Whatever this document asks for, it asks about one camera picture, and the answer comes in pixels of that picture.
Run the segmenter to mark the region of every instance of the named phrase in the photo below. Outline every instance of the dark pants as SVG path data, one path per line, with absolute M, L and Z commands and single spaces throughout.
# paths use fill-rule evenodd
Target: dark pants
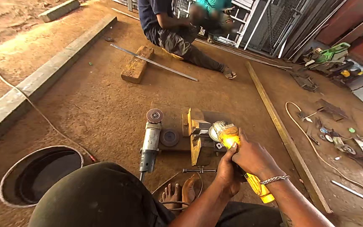
M 133 174 L 101 162 L 54 184 L 34 209 L 29 227 L 164 227 L 174 218 Z M 277 209 L 229 202 L 217 226 L 279 227 L 281 222 Z
M 174 29 L 162 29 L 159 25 L 150 28 L 147 34 L 152 34 L 153 44 L 158 45 L 171 54 L 181 57 L 184 61 L 200 67 L 223 72 L 225 65 L 221 64 L 201 52 L 194 45 L 194 39 L 198 35 L 198 29 L 194 27 L 180 27 Z

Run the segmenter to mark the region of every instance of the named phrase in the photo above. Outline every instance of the yellow angle grinder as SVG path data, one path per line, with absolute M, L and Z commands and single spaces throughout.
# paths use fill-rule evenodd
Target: yellow angle grinder
M 234 142 L 240 147 L 239 129 L 234 124 L 229 124 L 226 121 L 217 121 L 209 128 L 208 134 L 211 139 L 222 143 L 227 149 L 230 149 Z M 263 203 L 269 203 L 275 200 L 265 185 L 260 184 L 258 177 L 250 173 L 244 173 L 243 175 Z

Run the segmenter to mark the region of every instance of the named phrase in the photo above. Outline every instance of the hand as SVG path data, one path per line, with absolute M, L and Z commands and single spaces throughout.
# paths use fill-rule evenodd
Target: hand
M 238 152 L 238 144 L 234 145 L 225 153 L 218 164 L 217 176 L 214 182 L 218 183 L 225 192 L 231 198 L 236 195 L 240 189 L 241 173 L 238 173 L 234 168 L 234 163 L 232 161 L 232 156 Z
M 245 132 L 239 128 L 240 148 L 232 160 L 247 173 L 256 175 L 264 181 L 269 178 L 285 175 L 273 157 L 257 142 L 248 142 Z

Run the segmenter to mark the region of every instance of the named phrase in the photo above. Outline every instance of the toe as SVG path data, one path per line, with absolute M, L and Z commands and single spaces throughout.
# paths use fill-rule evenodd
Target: toe
M 173 191 L 173 188 L 172 188 L 172 184 L 168 184 L 167 187 L 169 188 L 169 196 L 172 196 L 172 191 Z
M 180 193 L 180 187 L 179 187 L 179 184 L 176 183 L 176 186 L 175 186 L 175 196 L 179 196 L 179 193 Z

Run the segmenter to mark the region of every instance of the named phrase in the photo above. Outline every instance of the bracelet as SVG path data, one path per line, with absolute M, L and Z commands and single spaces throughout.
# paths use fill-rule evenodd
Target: bracelet
M 261 181 L 260 184 L 261 185 L 266 185 L 268 183 L 274 182 L 274 181 L 279 181 L 279 180 L 286 180 L 289 179 L 290 176 L 289 175 L 284 175 L 284 176 L 276 176 L 276 177 L 272 177 L 270 179 L 267 179 L 265 181 Z

